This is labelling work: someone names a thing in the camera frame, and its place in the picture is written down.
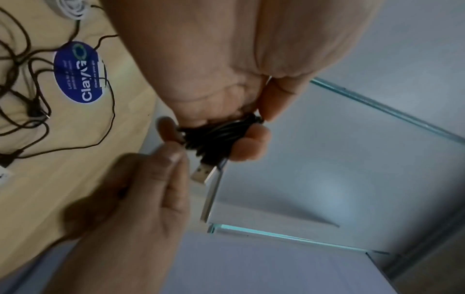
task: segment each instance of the wooden table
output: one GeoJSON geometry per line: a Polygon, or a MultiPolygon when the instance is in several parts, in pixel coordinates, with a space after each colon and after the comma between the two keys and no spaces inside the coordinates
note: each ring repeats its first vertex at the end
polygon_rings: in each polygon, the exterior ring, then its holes
{"type": "MultiPolygon", "coordinates": [[[[74,28],[72,20],[57,16],[42,0],[0,0],[0,6],[24,25],[34,48],[62,45],[74,28]]],[[[114,34],[106,15],[92,9],[81,24],[77,40],[95,46],[98,38],[105,34],[114,34]]],[[[19,29],[5,15],[0,15],[0,39],[13,44],[16,52],[25,45],[19,29]]],[[[137,152],[145,138],[155,106],[155,92],[118,38],[104,40],[99,55],[105,62],[108,79],[115,92],[113,129],[99,146],[17,160],[9,167],[14,176],[0,186],[0,276],[57,239],[61,235],[61,209],[69,202],[87,196],[112,161],[123,153],[137,152]]],[[[53,59],[53,53],[40,56],[53,59]]],[[[8,66],[8,62],[0,62],[1,82],[8,66]]],[[[85,105],[65,97],[52,73],[43,74],[39,82],[53,110],[49,120],[51,132],[25,154],[87,145],[100,140],[111,120],[108,90],[101,99],[85,105]]],[[[15,89],[27,93],[22,77],[15,89]]],[[[26,118],[24,105],[14,97],[2,99],[1,106],[16,120],[26,118]]],[[[0,130],[8,127],[0,118],[0,130]]],[[[0,137],[0,153],[24,146],[43,131],[39,127],[0,137]]]]}

